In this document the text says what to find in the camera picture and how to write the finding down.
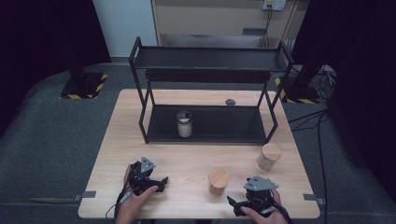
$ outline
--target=two-tier black metal rack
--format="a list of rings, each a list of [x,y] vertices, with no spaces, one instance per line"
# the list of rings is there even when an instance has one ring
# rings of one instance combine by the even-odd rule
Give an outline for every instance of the two-tier black metal rack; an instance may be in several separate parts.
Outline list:
[[[139,126],[149,142],[212,142],[266,144],[274,134],[277,121],[274,107],[288,78],[293,60],[283,41],[277,49],[176,48],[142,46],[134,42],[129,58],[134,82],[142,104]],[[136,70],[145,72],[148,84],[143,95]],[[271,102],[267,91],[272,73],[284,73]],[[160,105],[155,103],[151,82],[252,83],[262,84],[256,105]],[[260,105],[265,96],[274,123],[265,134]],[[148,131],[143,125],[146,108],[152,103]],[[180,137],[176,115],[188,110],[193,117],[190,137]]]

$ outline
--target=power outlet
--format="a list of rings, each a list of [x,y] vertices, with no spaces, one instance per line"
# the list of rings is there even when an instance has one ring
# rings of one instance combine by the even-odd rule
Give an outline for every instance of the power outlet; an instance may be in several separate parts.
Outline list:
[[[262,4],[262,9],[263,10],[269,10],[269,6],[271,6],[271,9],[273,11],[281,11],[285,8],[287,0],[264,0],[264,3]]]

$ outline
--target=shelf top tier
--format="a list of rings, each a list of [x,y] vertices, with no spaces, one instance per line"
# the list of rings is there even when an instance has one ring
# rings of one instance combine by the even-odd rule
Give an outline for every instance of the shelf top tier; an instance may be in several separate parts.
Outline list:
[[[286,72],[278,49],[213,49],[140,46],[136,69]]]

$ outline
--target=light wood tabletop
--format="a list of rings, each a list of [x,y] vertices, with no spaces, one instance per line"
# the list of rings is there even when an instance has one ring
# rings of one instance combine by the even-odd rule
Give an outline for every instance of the light wood tabletop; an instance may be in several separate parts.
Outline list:
[[[153,90],[157,104],[225,105],[234,99],[236,105],[256,105],[260,91],[197,91]],[[270,143],[281,150],[281,157],[271,171],[257,165],[262,146],[202,143],[146,144],[138,126],[142,105],[137,90],[123,90],[115,105],[106,134],[98,153],[87,191],[96,191],[94,198],[83,198],[78,214],[84,218],[105,218],[107,210],[116,202],[128,164],[142,156],[157,167],[150,178],[169,177],[164,192],[155,193],[143,206],[139,218],[246,218],[236,217],[226,196],[237,202],[245,201],[243,188],[247,178],[260,175],[277,183],[282,205],[291,218],[316,218],[316,201],[306,201],[304,194],[313,194],[300,153],[281,103],[275,113],[279,126]],[[267,104],[261,105],[262,122],[268,133],[272,120]],[[150,107],[145,116],[149,125]],[[229,174],[229,183],[222,195],[209,192],[208,176],[215,168]],[[108,213],[113,217],[114,210]]]

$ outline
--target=gray floor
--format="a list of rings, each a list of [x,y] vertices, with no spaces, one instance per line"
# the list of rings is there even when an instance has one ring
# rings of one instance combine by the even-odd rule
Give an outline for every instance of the gray floor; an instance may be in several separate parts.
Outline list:
[[[62,100],[59,94],[69,74],[48,77],[35,85],[0,139],[0,223],[109,223],[78,217],[78,204],[5,203],[26,198],[72,199],[88,182],[106,126],[121,90],[134,88],[128,65],[100,64],[87,71],[104,72],[108,79],[97,99]],[[161,88],[192,88],[163,85]],[[199,85],[197,89],[255,90],[255,86]],[[271,80],[270,89],[274,89]],[[326,108],[318,105],[283,104],[288,119]],[[304,127],[314,126],[313,119]],[[291,128],[300,121],[293,122]],[[293,132],[312,188],[324,197],[320,171],[318,130]],[[396,223],[396,205],[366,169],[354,167],[327,119],[320,136],[328,189],[329,223]],[[323,223],[321,216],[295,223]]]

